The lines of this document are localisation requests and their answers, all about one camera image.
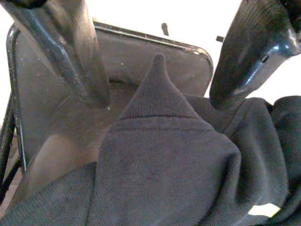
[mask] ribbed collar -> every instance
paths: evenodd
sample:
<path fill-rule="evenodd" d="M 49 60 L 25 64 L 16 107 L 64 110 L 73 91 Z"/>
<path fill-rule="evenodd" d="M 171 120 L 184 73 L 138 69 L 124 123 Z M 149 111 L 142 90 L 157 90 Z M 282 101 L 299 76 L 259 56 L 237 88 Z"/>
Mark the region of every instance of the ribbed collar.
<path fill-rule="evenodd" d="M 158 54 L 119 120 L 144 117 L 199 118 L 181 92 L 170 81 L 165 57 Z"/>

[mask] white background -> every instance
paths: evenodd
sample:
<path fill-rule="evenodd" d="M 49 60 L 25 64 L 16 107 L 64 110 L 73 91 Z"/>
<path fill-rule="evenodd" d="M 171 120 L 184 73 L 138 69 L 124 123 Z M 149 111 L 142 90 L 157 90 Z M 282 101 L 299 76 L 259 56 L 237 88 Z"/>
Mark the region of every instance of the white background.
<path fill-rule="evenodd" d="M 214 68 L 222 44 L 216 36 L 226 36 L 241 0 L 87 0 L 90 14 L 100 22 L 161 37 L 167 23 L 169 38 L 196 45 L 209 52 Z M 4 118 L 10 83 L 6 56 L 6 36 L 13 20 L 0 7 L 0 121 Z M 286 61 L 252 97 L 270 103 L 285 96 L 301 96 L 299 66 L 301 55 Z"/>

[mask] clothing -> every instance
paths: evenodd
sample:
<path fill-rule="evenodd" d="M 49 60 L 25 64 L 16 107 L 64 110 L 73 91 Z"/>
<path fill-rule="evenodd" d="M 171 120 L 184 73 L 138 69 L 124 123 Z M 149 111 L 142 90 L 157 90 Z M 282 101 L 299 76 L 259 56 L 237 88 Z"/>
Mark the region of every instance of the clothing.
<path fill-rule="evenodd" d="M 157 55 L 98 162 L 20 202 L 0 225 L 299 225 L 300 162 L 301 97 L 219 112 L 181 94 Z M 269 203 L 278 214 L 254 216 Z"/>

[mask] gray cloth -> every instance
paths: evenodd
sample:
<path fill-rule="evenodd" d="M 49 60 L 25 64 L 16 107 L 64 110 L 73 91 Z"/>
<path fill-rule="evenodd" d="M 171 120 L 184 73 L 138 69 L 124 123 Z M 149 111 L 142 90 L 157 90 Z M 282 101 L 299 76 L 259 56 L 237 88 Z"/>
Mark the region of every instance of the gray cloth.
<path fill-rule="evenodd" d="M 162 55 L 95 164 L 19 203 L 1 225 L 299 225 L 301 97 L 219 112 L 185 97 Z M 272 203 L 272 219 L 252 216 Z"/>

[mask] dark fabric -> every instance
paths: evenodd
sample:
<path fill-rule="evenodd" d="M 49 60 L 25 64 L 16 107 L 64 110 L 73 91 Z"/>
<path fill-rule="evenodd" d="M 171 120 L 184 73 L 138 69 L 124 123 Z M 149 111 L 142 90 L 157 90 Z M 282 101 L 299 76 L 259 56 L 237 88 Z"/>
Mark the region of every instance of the dark fabric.
<path fill-rule="evenodd" d="M 0 224 L 300 225 L 300 119 L 301 97 L 274 106 L 253 98 L 224 112 L 184 97 L 158 55 L 98 162 L 19 203 Z M 281 208 L 272 219 L 248 214 L 268 203 Z"/>

